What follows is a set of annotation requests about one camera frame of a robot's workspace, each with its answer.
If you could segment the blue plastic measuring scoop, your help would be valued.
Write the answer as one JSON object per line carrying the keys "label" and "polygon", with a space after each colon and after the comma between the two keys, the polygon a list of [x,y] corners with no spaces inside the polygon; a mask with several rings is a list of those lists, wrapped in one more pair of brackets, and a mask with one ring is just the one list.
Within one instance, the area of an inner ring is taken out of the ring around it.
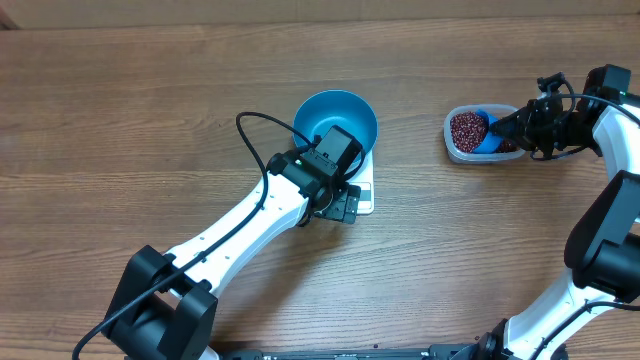
{"label": "blue plastic measuring scoop", "polygon": [[475,112],[476,115],[480,116],[485,124],[486,124],[486,128],[487,128],[487,132],[485,137],[483,138],[482,142],[473,150],[474,154],[492,154],[495,153],[497,151],[497,149],[500,147],[503,138],[500,137],[499,135],[494,134],[491,130],[490,127],[494,124],[497,123],[499,121],[499,119],[497,117],[495,117],[494,115],[492,115],[491,113],[488,113],[482,109],[479,109]]}

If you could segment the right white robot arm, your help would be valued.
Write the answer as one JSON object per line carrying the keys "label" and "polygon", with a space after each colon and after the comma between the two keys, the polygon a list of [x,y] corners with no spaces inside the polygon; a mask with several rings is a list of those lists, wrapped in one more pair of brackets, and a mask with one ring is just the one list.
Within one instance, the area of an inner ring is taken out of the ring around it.
{"label": "right white robot arm", "polygon": [[639,221],[639,98],[630,93],[630,81],[630,70],[606,64],[589,72],[582,92],[563,73],[539,78],[539,96],[502,118],[488,105],[451,111],[474,115],[483,132],[461,143],[453,135],[464,128],[445,125],[455,162],[494,162],[503,143],[536,161],[590,149],[603,158],[609,183],[571,231],[565,270],[549,288],[474,344],[431,346],[432,358],[565,359],[567,340],[598,315],[638,310],[639,237],[631,229]]}

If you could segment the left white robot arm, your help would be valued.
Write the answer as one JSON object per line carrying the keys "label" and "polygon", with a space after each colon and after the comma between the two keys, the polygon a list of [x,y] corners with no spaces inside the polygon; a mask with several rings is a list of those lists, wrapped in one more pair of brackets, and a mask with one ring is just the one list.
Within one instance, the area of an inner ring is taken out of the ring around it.
{"label": "left white robot arm", "polygon": [[215,359],[218,299],[239,271],[281,233],[317,215],[355,220],[358,139],[334,125],[304,146],[261,163],[261,179],[238,205],[166,253],[145,246],[126,265],[101,333],[130,359]]}

